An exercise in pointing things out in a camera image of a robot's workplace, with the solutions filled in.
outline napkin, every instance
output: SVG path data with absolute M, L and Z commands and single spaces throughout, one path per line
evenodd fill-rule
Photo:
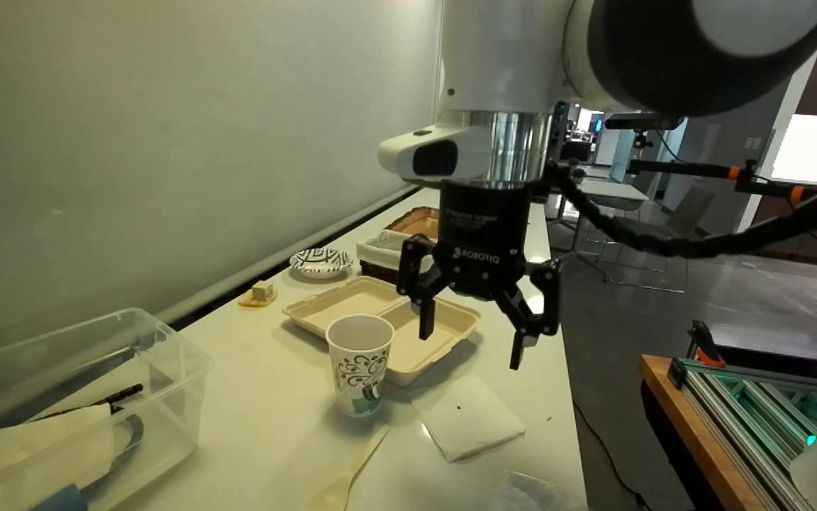
M 438 398 L 412 399 L 412 405 L 446 459 L 462 459 L 526 435 L 523 419 L 470 374 L 448 382 Z
M 0 427 L 0 473 L 38 456 L 27 477 L 0 480 L 0 507 L 31 507 L 65 484 L 90 484 L 116 456 L 109 405 L 89 405 L 58 418 Z M 49 452 L 85 432 L 83 443 Z

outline tabletop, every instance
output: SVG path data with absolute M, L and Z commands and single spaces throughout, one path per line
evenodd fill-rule
M 646 195 L 628 185 L 628 180 L 609 180 L 609 179 L 581 179 L 580 190 L 585 195 L 598 195 L 598 199 L 632 199 L 632 202 L 644 202 Z
M 438 203 L 438 192 L 419 190 L 329 247 L 354 256 L 360 241 L 419 203 Z M 541 203 L 531 207 L 526 256 L 550 257 Z M 279 293 L 270 307 L 244 310 L 229 301 L 183 331 L 211 356 L 198 452 L 129 507 L 316 507 L 316 494 L 370 452 L 383 427 L 380 447 L 351 484 L 350 507 L 502 507 L 502 487 L 514 473 L 541 480 L 556 507 L 587 507 L 563 331 L 541 334 L 514 372 L 514 328 L 497 303 L 442 293 L 439 297 L 480 311 L 475 334 L 412 386 L 385 386 L 385 409 L 374 419 L 347 419 L 334 409 L 327 342 L 283 317 L 290 303 L 334 283 L 299 280 L 290 270 L 270 280 Z M 523 293 L 533 310 L 541 307 L 533 285 Z M 448 463 L 412 399 L 442 391 L 462 374 L 486 381 L 526 423 L 526 435 Z

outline paper cup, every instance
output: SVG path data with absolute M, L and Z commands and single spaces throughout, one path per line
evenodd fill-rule
M 347 315 L 327 328 L 334 393 L 343 413 L 366 418 L 380 409 L 392 334 L 392 324 L 380 315 Z

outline clear plastic bin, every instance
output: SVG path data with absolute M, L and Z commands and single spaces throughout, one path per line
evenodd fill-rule
M 120 504 L 195 447 L 205 374 L 208 356 L 141 310 L 120 310 L 0 348 L 0 427 L 136 389 L 109 418 L 53 444 L 8 452 L 11 459 L 0 463 L 0 507 L 49 501 L 49 473 L 85 463 L 80 452 L 103 432 L 116 443 L 109 473 L 73 487 L 73 496 L 90 507 Z

